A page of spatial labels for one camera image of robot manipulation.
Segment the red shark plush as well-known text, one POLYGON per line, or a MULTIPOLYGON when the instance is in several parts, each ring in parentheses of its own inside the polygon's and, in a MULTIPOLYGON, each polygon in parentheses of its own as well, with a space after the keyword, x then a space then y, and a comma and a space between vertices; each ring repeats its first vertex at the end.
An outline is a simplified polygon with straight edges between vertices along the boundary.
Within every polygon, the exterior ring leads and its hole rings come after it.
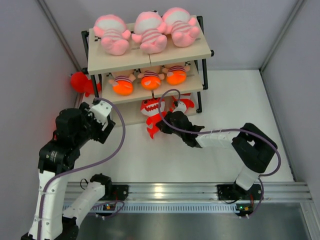
POLYGON ((159 131, 156 124, 162 120, 161 116, 164 117, 167 113, 165 111, 165 105, 165 100, 160 101, 160 98, 145 99, 141 102, 140 112, 146 116, 146 130, 151 139, 153 139, 159 131))
POLYGON ((172 102, 173 110, 178 106, 178 102, 179 101, 182 101, 182 102, 184 102, 186 104, 186 106, 187 106, 186 112, 188 111, 188 109, 195 107, 194 102, 191 100, 191 93, 181 94, 179 100, 178 100, 178 95, 176 95, 176 96, 173 95, 172 96, 172 101, 173 101, 172 102))

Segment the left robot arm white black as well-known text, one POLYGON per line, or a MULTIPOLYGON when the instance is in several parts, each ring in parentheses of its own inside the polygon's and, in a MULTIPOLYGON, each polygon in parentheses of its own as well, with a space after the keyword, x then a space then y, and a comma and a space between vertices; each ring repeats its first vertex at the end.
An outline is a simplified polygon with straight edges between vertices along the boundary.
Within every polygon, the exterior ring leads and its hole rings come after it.
POLYGON ((74 203, 63 210, 69 177, 76 172, 81 148, 90 140, 104 144, 115 123, 109 115, 114 104, 101 98, 92 105, 61 110, 52 139, 39 151, 39 188, 30 230, 23 240, 75 240, 86 215, 99 200, 113 194, 111 179, 98 174, 74 203))

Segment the pink striped plush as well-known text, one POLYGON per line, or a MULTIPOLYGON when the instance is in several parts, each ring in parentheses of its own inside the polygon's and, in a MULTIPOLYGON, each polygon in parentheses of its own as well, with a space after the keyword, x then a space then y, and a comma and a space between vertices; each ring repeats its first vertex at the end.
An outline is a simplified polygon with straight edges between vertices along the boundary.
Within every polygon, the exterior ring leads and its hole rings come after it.
POLYGON ((94 23, 93 31, 100 38, 103 50, 110 55, 121 56, 130 46, 131 31, 117 15, 100 16, 94 23))
POLYGON ((144 11, 135 20, 132 40, 146 54, 157 54, 167 46, 167 24, 157 11, 144 11))

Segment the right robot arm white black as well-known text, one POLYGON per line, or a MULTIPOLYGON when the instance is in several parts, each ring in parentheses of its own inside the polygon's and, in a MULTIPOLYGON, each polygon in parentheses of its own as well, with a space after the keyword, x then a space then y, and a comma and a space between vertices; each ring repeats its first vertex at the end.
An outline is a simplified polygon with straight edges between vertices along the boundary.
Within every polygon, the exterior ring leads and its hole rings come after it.
POLYGON ((262 185, 255 182, 272 176, 282 160, 277 144, 252 123, 241 128, 203 131, 192 124, 181 111, 168 112, 156 126, 162 133, 175 134, 191 148, 223 148, 234 150, 244 166, 234 183, 219 184, 218 198, 228 204, 239 200, 258 200, 263 197, 262 185))

